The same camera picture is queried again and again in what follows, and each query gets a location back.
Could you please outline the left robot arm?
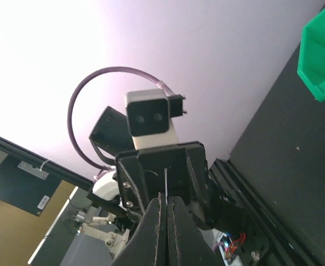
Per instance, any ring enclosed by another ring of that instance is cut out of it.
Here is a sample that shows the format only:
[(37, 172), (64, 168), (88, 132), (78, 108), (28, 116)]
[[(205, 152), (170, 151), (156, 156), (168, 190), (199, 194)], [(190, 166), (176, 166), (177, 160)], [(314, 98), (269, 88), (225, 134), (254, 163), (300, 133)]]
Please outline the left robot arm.
[(182, 198), (197, 228), (210, 229), (202, 143), (146, 136), (140, 146), (134, 146), (126, 116), (111, 107), (104, 110), (89, 140), (104, 161), (90, 193), (109, 212), (104, 222), (118, 224), (117, 232), (101, 235), (111, 251), (117, 253), (126, 247), (154, 198), (163, 202), (169, 197)]

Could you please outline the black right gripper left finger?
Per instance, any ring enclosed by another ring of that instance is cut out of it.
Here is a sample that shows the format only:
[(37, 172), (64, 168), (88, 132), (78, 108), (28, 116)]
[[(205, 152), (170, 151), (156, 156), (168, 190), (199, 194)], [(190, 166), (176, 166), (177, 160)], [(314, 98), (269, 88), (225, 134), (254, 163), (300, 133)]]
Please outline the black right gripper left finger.
[(153, 198), (132, 238), (113, 260), (116, 266), (168, 265), (167, 208), (165, 195)]

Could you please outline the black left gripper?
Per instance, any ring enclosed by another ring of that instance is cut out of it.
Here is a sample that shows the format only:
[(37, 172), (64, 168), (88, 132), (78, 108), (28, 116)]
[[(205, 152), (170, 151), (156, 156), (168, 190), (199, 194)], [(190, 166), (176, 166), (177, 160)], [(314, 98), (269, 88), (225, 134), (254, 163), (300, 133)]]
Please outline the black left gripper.
[(210, 197), (204, 145), (198, 141), (122, 152), (115, 158), (123, 206), (139, 223), (150, 201), (181, 197), (202, 230), (210, 228)]

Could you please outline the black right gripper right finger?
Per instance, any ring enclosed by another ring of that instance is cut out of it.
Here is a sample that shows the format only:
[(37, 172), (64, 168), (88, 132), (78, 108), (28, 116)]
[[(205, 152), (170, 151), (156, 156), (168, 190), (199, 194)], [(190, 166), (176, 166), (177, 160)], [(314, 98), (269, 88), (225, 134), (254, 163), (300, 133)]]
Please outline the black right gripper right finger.
[(167, 199), (167, 264), (186, 266), (222, 265), (205, 242), (181, 197)]

